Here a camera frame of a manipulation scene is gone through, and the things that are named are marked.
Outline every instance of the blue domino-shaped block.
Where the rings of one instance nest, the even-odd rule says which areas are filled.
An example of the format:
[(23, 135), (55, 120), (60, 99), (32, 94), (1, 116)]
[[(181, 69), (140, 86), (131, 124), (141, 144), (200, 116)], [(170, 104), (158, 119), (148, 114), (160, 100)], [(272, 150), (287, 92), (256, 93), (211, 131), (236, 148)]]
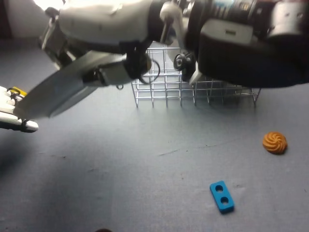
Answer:
[(223, 180), (210, 185), (210, 190), (220, 213), (226, 214), (234, 210), (234, 201)]

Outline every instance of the metal wire rack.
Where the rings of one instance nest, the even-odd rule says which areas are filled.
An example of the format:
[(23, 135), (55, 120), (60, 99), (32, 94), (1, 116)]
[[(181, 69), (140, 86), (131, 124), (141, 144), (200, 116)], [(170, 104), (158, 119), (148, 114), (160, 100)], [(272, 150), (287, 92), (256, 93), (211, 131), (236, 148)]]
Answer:
[(153, 106), (155, 100), (165, 100), (168, 106), (170, 99), (179, 99), (180, 105), (184, 99), (192, 99), (196, 105), (198, 99), (211, 104), (218, 100), (224, 103), (227, 99), (239, 101), (244, 97), (252, 98), (256, 104), (260, 95), (261, 89), (232, 85), (205, 76), (192, 86), (182, 81), (181, 72), (173, 67), (175, 56), (183, 53), (180, 48), (153, 44), (147, 53), (152, 60), (159, 63), (160, 74), (158, 65), (153, 62), (151, 69), (143, 76), (144, 81), (150, 82), (149, 85), (143, 84), (140, 80), (132, 82), (136, 107), (139, 106), (140, 100), (151, 100)]

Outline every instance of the white wall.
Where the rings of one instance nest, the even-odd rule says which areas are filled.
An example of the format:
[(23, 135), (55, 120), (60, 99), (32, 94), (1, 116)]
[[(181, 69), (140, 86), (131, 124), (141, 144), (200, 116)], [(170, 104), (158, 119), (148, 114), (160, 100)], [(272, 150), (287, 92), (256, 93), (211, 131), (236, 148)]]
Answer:
[(7, 15), (15, 38), (38, 37), (48, 17), (32, 0), (5, 0)]

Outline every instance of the orange swirl cookie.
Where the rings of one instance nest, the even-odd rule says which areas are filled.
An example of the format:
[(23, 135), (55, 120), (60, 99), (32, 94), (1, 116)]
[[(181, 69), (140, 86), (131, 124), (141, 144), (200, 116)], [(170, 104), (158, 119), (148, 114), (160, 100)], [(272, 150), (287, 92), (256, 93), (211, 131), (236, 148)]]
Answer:
[(270, 153), (281, 155), (288, 147), (288, 144), (283, 134), (269, 132), (263, 138), (263, 147)]

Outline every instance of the gray table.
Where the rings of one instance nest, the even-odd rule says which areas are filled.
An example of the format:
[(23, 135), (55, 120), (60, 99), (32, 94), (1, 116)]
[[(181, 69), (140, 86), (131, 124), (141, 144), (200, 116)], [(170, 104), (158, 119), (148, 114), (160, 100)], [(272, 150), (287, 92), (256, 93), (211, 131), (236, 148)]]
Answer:
[[(28, 43), (0, 43), (0, 85), (54, 72)], [(296, 232), (309, 226), (309, 88), (263, 90), (257, 107), (141, 102), (131, 87), (94, 94), (34, 134), (0, 130), (0, 231)], [(289, 149), (267, 153), (280, 131)], [(224, 180), (222, 216), (209, 184)]]

